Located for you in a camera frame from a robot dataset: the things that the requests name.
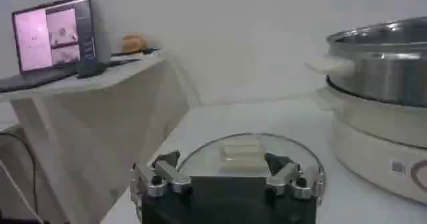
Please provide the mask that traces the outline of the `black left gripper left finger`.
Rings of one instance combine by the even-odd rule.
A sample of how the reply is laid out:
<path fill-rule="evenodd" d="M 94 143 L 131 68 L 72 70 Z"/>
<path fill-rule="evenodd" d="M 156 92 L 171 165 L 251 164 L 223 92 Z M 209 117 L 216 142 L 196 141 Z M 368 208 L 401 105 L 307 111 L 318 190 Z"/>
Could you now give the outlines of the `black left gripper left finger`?
<path fill-rule="evenodd" d="M 131 169 L 131 185 L 129 191 L 132 197 L 148 195 L 151 198 L 163 197 L 168 190 L 187 197 L 193 192 L 190 176 L 177 169 L 178 150 L 158 155 L 151 165 L 134 163 Z"/>

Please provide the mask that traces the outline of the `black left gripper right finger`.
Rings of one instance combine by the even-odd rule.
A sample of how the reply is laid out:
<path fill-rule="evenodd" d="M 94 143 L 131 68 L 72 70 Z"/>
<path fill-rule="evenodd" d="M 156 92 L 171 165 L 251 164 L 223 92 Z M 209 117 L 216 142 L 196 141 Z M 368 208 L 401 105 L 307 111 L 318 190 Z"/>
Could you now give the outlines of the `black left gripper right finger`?
<path fill-rule="evenodd" d="M 295 199 L 321 199 L 326 191 L 326 174 L 318 165 L 302 168 L 289 157 L 265 153 L 270 175 L 266 188 L 274 197 L 291 195 Z"/>

